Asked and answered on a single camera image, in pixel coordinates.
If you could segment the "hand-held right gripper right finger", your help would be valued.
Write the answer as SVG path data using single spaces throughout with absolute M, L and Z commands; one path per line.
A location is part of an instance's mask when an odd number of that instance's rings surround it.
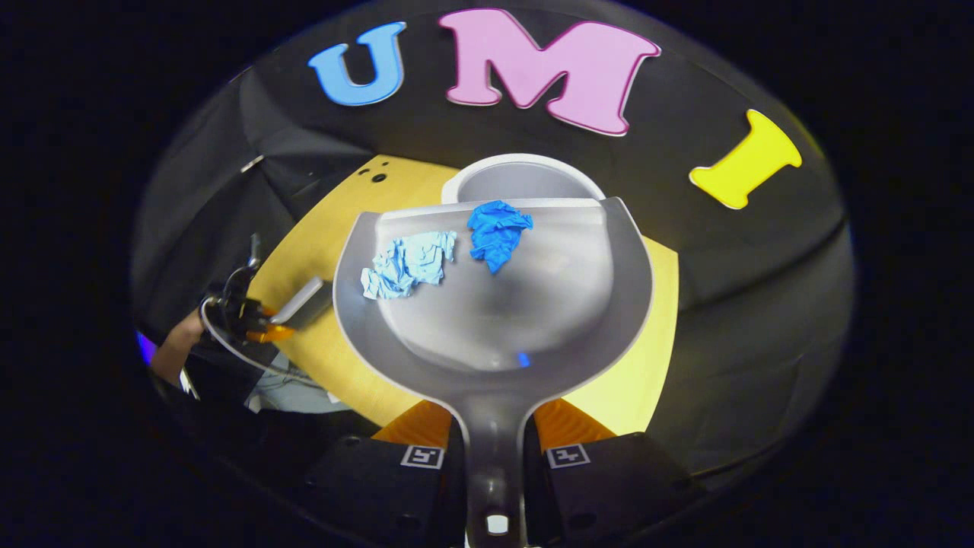
M 563 399 L 529 419 L 524 466 L 531 546 L 634 547 L 704 497 L 647 434 L 613 434 Z

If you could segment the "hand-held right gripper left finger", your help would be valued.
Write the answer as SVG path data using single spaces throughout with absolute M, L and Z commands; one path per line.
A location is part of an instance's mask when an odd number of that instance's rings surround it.
M 463 543 L 462 442 L 451 413 L 415 403 L 370 437 L 347 434 L 304 471 L 304 506 L 375 547 Z

